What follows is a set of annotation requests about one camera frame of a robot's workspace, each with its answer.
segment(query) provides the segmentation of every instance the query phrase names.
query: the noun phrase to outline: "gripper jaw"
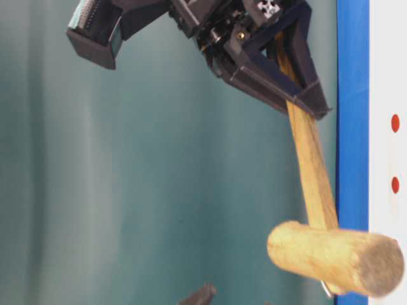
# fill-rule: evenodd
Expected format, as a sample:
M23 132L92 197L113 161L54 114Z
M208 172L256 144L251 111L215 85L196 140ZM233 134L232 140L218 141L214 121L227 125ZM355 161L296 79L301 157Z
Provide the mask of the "gripper jaw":
M79 56L115 69L123 41L166 12L226 83L284 113L286 100L316 119L328 113L307 45L305 0L81 0L67 35ZM281 32L297 82L275 59Z

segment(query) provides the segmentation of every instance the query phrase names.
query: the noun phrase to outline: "black plastic part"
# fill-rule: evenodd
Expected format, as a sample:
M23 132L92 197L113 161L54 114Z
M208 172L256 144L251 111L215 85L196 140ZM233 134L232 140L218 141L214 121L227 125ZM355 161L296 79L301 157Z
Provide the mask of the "black plastic part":
M168 0L111 0L113 5L123 10L121 32L123 40L128 40L145 26L164 15L169 10Z
M107 69L116 69L116 56L122 40L168 12L167 0L94 0L82 27L68 29L67 35L76 53ZM120 35L114 41L115 34Z
M171 0L170 15L184 31L186 37L194 36L219 5L230 0Z
M116 60L113 55L111 44L104 46L92 41L84 35L74 32L71 29L67 31L67 35L76 53L80 57L90 60L91 62L107 69L114 70L116 68Z
M205 285L178 305L210 305L216 293L214 285Z
M246 34L244 41L238 38L244 29L236 25L224 46L229 57L215 58L224 81L284 113L288 100L313 117L323 118L329 108L307 45L311 13L307 2L300 1L275 24L253 36ZM279 32L284 32L286 51L302 86L289 79L263 53Z
M258 27L264 25L274 24L282 15L283 10L281 9L278 13L270 19L267 19L262 11L258 9L258 3L263 0L242 0L245 9L248 11L254 22ZM281 0L274 0L276 5L280 5Z

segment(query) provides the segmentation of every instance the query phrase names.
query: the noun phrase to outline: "screw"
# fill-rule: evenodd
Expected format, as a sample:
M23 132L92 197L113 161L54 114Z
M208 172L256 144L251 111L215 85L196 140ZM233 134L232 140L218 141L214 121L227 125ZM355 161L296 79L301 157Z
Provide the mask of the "screw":
M246 38L246 35L244 34L244 32L237 33L237 39L244 40L245 38Z

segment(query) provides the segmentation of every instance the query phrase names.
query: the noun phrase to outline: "wooden cylinder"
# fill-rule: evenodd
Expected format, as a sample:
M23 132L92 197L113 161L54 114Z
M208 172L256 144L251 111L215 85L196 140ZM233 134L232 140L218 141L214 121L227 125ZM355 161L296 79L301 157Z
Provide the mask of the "wooden cylinder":
M397 241L379 234L289 221L272 231L267 250L281 269L372 297L390 293L404 273Z

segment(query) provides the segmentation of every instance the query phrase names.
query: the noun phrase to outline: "white panel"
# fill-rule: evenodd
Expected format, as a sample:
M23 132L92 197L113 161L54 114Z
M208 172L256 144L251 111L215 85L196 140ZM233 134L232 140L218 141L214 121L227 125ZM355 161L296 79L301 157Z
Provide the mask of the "white panel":
M370 1L369 229L398 240L407 253L406 1ZM400 129L391 119L398 114ZM392 178L400 190L394 194ZM407 281L373 305L404 304Z

